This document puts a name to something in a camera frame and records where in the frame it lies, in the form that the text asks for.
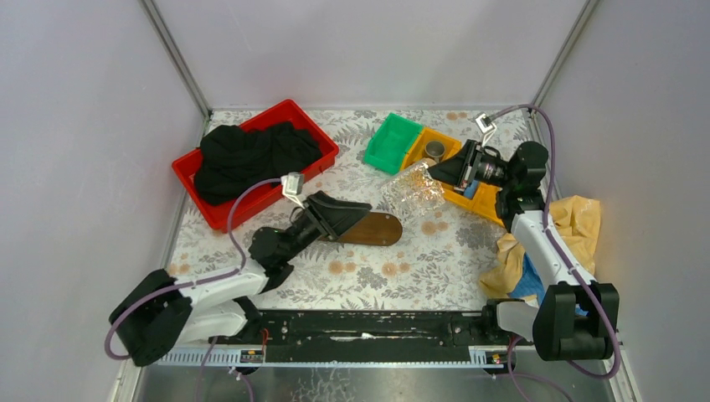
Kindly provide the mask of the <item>grey metal cup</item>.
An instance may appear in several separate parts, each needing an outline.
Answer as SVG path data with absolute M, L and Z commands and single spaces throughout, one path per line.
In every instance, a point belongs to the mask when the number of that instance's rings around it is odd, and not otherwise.
M 445 144 L 439 141 L 429 141 L 424 146 L 424 154 L 428 159 L 439 163 L 446 153 Z

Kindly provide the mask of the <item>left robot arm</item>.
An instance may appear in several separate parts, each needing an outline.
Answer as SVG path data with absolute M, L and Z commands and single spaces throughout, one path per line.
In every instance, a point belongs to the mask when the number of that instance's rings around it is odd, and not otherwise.
M 306 197 L 301 212 L 286 229 L 262 227 L 252 236 L 234 268 L 178 281 L 166 270 L 150 272 L 109 316 L 105 352 L 118 337 L 125 359 L 137 367 L 162 358 L 178 343 L 229 337 L 252 343 L 260 332 L 258 312 L 248 299 L 279 287 L 293 272 L 291 260 L 326 237 L 337 240 L 372 211 L 371 204 L 338 200 L 318 191 Z

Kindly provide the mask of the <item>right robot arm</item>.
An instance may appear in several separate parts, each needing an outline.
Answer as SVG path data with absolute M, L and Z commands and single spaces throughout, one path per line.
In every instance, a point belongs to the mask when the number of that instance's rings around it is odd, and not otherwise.
M 430 167 L 430 176 L 464 191 L 472 182 L 496 186 L 496 216 L 532 262 L 545 288 L 533 308 L 508 299 L 480 323 L 493 345 L 513 333 L 531 341 L 545 361 L 620 360 L 616 336 L 620 295 L 588 273 L 553 224 L 541 182 L 554 174 L 555 149 L 524 142 L 505 160 L 497 150 L 469 140 L 453 157 Z

